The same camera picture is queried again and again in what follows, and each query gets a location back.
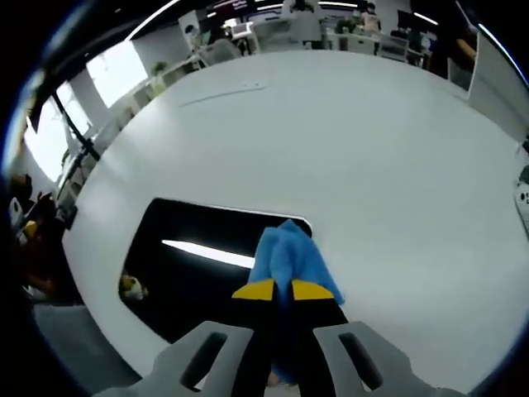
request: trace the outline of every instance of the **blue towel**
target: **blue towel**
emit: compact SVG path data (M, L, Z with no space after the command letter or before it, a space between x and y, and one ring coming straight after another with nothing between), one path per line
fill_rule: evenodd
M267 227L257 245L248 282L270 278L278 286L279 301L283 306L288 303L288 286L292 279L309 281L328 289L338 304L345 301L316 244L290 219L278 227Z
M290 219L279 227L267 227L257 245L255 264L248 282L270 278L278 286L279 302L283 308L288 306L288 287L292 279L309 281L328 289L338 304L345 301L316 244ZM293 360L289 347L292 346L290 340L294 336L291 333L288 311L282 311L279 318L276 348L280 352L274 355L272 371L279 379L293 384L298 380L292 371Z

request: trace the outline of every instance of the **white wall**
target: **white wall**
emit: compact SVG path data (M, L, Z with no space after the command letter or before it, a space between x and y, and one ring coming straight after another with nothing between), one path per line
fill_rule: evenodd
M380 18L382 24L382 30L384 33L394 31L398 26L398 10L410 12L410 0L371 0L376 6L377 15ZM323 12L326 16L330 17L348 17L351 12L346 10L335 10L330 8L323 8ZM254 14L248 17L248 21L261 21L265 18L279 17L281 14L281 8L277 10L268 10L258 14Z
M154 31L138 40L133 40L132 44L149 75L157 62L166 62L171 66L185 60L190 54L188 44L178 25Z
M88 70L83 69L81 73L69 81L69 84L88 120L94 126L102 125L107 120L108 108L93 84Z

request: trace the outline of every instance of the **black opening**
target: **black opening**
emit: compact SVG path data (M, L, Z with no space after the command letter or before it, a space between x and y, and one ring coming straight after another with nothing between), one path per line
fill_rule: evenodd
M377 390L382 385L382 377L367 354L365 347L352 333L344 333L339 338L353 361L358 376L369 387L370 391Z
M192 242L253 257L264 229L277 227L287 219L154 199L141 220L124 266L124 271L136 277L148 294L142 300L123 302L169 343L204 321L226 323L226 306L233 293L246 284L250 269L197 256L167 246L162 240ZM312 235L306 222L293 221Z
M199 391L195 386L212 369L213 362L217 359L225 341L225 334L212 333L189 362L180 383L192 391Z

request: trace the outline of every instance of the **office chair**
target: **office chair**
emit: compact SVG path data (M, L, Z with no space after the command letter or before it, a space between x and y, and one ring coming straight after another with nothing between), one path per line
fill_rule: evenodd
M348 36L347 50L357 54L372 55L374 53L374 42L362 36Z
M408 41L400 37L382 35L378 55L389 60L407 62Z
M257 53L301 50L303 43L293 29L289 18L257 21L250 28L255 37Z
M206 66L220 64L241 57L241 52L228 39L220 39L198 51L198 56Z

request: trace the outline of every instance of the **white table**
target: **white table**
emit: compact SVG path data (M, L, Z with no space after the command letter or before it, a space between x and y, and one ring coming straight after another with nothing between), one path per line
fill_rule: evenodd
M327 32L327 39L331 41L332 47L334 50L340 50L339 40L340 38L345 38L349 41L349 39L355 40L357 43L369 43L368 45L363 45L361 47L358 47L358 45L351 49L349 48L348 51L355 52L357 54L366 54L366 55L372 55L374 53L374 46L378 43L380 43L380 35L360 35L358 33L335 33L335 32Z
M64 249L103 334L141 375L167 343L117 296L154 197L305 217L361 320L424 381L473 389L527 317L515 142L460 88L373 56L256 55L186 76L102 156Z

